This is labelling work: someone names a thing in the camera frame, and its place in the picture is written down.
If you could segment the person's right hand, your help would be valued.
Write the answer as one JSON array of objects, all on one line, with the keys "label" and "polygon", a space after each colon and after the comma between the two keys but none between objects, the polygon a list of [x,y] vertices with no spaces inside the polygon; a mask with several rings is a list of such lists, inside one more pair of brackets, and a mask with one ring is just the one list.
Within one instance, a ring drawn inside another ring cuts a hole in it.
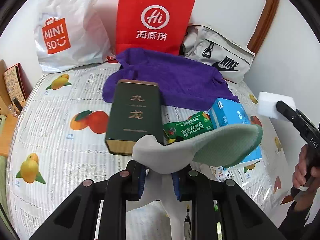
[{"label": "person's right hand", "polygon": [[[297,189],[306,183],[306,179],[304,178],[304,176],[306,175],[306,172],[307,172],[307,167],[306,167],[307,152],[308,152],[308,145],[304,145],[301,148],[301,151],[299,154],[299,161],[298,161],[298,164],[295,166],[295,172],[292,175],[293,186]],[[299,200],[296,201],[296,204],[294,207],[294,211],[296,212],[305,211],[312,206],[313,200],[319,188],[319,168],[313,167],[311,169],[311,175],[314,177],[314,181],[309,186],[308,190],[306,191],[306,194],[300,197]]]}]

